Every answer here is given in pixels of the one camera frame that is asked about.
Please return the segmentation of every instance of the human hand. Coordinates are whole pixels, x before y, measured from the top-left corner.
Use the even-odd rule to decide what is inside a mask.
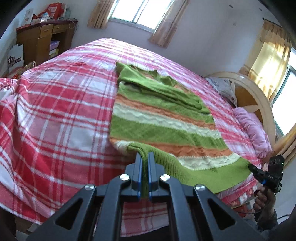
[[[266,192],[267,187],[262,186],[257,193],[257,197],[254,203],[254,210],[255,212],[259,212],[262,210],[262,214],[260,219],[267,220],[271,218],[274,214],[274,204],[276,202],[276,197],[274,193],[268,189]]]

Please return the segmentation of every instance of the metal screw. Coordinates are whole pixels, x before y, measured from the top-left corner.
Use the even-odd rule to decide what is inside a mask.
[[[168,174],[163,174],[163,175],[160,176],[160,179],[161,179],[162,181],[167,181],[167,180],[170,179],[170,175],[168,175]]]
[[[127,181],[129,179],[129,175],[127,174],[121,174],[119,177],[122,181]]]
[[[87,191],[90,191],[90,190],[93,190],[94,189],[94,185],[93,184],[86,184],[84,186],[84,188],[87,190]]]
[[[195,186],[195,189],[196,189],[197,191],[203,191],[203,190],[205,190],[205,186],[204,186],[203,184],[197,184],[197,185]]]

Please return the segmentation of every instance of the red and white plaid blanket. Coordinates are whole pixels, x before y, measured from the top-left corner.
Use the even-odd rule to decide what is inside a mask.
[[[42,223],[87,183],[124,172],[127,160],[109,143],[117,61],[157,69],[199,95],[228,147],[261,167],[248,135],[202,77],[148,50],[114,39],[80,46],[25,72],[0,79],[0,205]],[[256,190],[252,177],[218,194],[238,206]],[[168,225],[165,204],[125,204],[122,236]]]

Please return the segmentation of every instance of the headboard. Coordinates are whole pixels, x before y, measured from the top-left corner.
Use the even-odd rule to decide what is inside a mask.
[[[248,112],[254,112],[257,115],[273,147],[276,139],[274,116],[262,90],[248,77],[234,72],[217,72],[207,77],[229,78],[235,83],[237,106],[245,107]]]

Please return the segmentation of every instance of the yellow curtain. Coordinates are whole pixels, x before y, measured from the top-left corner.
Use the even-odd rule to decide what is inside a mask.
[[[239,70],[260,87],[270,102],[281,87],[291,47],[285,30],[265,20],[246,63]]]
[[[279,154],[285,158],[284,165],[296,158],[296,123],[286,135],[275,143],[273,156]]]
[[[87,26],[100,29],[106,28],[114,2],[115,0],[99,0],[91,13]]]
[[[189,0],[174,0],[149,41],[167,48],[175,34]]]

